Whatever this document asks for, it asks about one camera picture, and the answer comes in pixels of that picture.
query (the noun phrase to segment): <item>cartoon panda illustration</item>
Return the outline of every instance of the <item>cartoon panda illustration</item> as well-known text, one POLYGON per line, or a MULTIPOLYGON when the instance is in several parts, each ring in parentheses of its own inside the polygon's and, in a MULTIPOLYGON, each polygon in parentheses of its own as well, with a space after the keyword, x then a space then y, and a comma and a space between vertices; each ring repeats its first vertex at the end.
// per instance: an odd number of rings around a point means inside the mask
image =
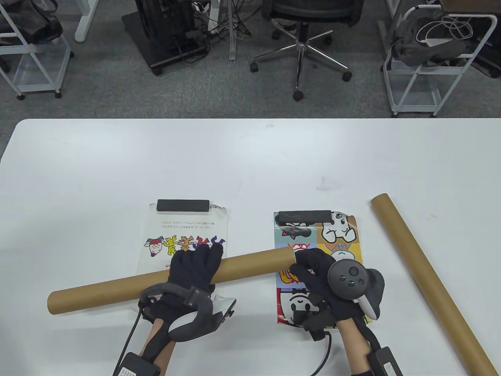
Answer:
POLYGON ((337 239, 344 239, 346 243, 351 243, 357 239, 355 230, 348 223, 348 216, 341 212, 331 212, 332 221, 322 223, 322 237, 331 244, 337 239))
POLYGON ((292 291, 280 292, 280 304, 284 318, 291 325, 294 325, 294 312, 318 312, 318 307, 315 307, 308 299, 310 295, 306 288, 292 289, 292 291))

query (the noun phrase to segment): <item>vr controller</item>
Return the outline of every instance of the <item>vr controller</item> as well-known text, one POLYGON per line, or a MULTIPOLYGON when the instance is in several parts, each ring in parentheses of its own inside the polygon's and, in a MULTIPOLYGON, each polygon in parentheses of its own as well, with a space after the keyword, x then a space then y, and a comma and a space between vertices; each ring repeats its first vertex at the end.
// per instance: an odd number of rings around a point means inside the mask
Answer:
POLYGON ((327 281, 337 296, 358 303, 370 319, 379 318, 384 278, 376 269, 366 269, 358 261, 343 259, 332 264, 327 281))

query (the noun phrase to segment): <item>gloved hand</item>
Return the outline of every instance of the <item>gloved hand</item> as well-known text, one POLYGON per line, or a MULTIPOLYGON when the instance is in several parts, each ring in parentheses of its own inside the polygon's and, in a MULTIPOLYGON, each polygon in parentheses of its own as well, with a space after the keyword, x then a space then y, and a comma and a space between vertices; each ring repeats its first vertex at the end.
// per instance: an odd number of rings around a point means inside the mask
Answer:
MULTIPOLYGON (((215 285, 210 282, 221 264, 222 253, 222 245, 218 243, 212 247, 202 244, 194 251, 176 251, 170 263, 168 282, 185 289, 195 286, 212 293, 215 285)), ((193 312, 193 309, 183 303, 184 299, 180 296, 163 294, 150 308, 150 312, 154 318, 161 318, 164 323, 170 325, 181 316, 193 312)))
POLYGON ((318 248, 300 250, 295 253, 296 264, 291 266, 294 274, 306 287, 322 296, 329 304, 336 321, 364 316, 360 306, 352 300, 346 300, 334 294, 327 282, 327 273, 334 264, 334 259, 318 248))

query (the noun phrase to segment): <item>chair wheel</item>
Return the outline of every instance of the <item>chair wheel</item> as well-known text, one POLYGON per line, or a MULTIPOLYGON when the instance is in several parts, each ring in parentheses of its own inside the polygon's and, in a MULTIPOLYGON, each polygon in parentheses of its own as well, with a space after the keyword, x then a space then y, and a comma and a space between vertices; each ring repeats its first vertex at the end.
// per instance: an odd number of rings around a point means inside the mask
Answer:
POLYGON ((296 102, 299 102, 301 99, 303 99, 304 95, 303 95, 303 92, 301 90, 298 90, 298 91, 294 92, 294 94, 292 95, 292 97, 294 98, 294 100, 296 102))
POLYGON ((353 74, 350 72, 350 71, 346 71, 345 73, 343 73, 343 81, 344 82, 349 82, 352 78, 353 74))
POLYGON ((250 71, 251 71, 252 73, 254 73, 254 72, 257 72, 258 70, 259 70, 258 64, 257 64, 255 61, 253 61, 253 62, 250 64, 250 71))
POLYGON ((332 44, 332 37, 330 35, 327 35, 325 38, 324 38, 324 45, 326 46, 330 46, 332 44))
POLYGON ((153 73, 155 76, 160 76, 162 74, 162 68, 161 67, 151 68, 151 73, 153 73))

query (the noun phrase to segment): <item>brown cardboard tube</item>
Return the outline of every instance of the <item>brown cardboard tube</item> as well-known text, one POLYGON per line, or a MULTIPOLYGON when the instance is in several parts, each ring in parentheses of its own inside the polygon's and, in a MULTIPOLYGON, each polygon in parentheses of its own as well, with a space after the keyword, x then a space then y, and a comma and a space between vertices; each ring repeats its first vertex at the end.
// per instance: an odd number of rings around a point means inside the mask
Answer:
MULTIPOLYGON (((214 275, 212 283, 280 272, 288 269, 295 262, 294 251, 290 247, 230 257, 221 261, 221 266, 214 275)), ((138 299, 145 288, 166 282, 168 277, 169 271, 162 270, 53 291, 47 298, 47 308, 51 314, 56 315, 138 299)))
POLYGON ((371 201, 381 224, 471 376, 499 376, 387 194, 371 201))

